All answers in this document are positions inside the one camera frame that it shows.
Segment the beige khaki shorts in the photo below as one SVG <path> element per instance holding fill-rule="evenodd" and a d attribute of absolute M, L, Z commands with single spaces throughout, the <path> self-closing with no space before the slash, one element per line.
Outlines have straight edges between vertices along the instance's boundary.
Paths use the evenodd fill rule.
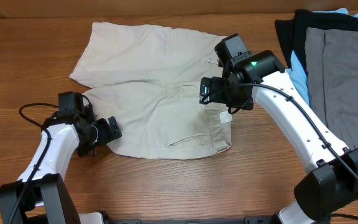
<path fill-rule="evenodd" d="M 115 117 L 122 136 L 109 148 L 144 159 L 196 159 L 231 147 L 231 116 L 199 103 L 200 81 L 222 70 L 221 37 L 156 25 L 95 22 L 71 78 L 87 87 L 100 118 Z"/>

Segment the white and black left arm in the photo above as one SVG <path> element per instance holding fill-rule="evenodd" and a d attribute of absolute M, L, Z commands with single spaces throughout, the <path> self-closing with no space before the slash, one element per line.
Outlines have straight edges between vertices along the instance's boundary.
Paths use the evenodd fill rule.
<path fill-rule="evenodd" d="M 78 213 L 65 174 L 74 153 L 80 157 L 119 139 L 115 117 L 96 119 L 89 98 L 68 91 L 59 94 L 57 109 L 41 124 L 34 157 L 12 183 L 0 187 L 3 223 L 112 223 L 106 212 Z"/>

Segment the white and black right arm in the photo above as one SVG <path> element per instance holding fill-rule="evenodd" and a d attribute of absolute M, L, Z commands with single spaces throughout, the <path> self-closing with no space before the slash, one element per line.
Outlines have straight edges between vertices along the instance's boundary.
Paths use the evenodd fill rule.
<path fill-rule="evenodd" d="M 237 34 L 221 40 L 215 52 L 223 73 L 201 80 L 200 103 L 222 103 L 230 114 L 260 105 L 306 172 L 293 203 L 272 216 L 247 217 L 246 223 L 328 223 L 338 217 L 340 208 L 358 200 L 358 148 L 350 149 L 322 123 L 273 52 L 253 54 Z"/>

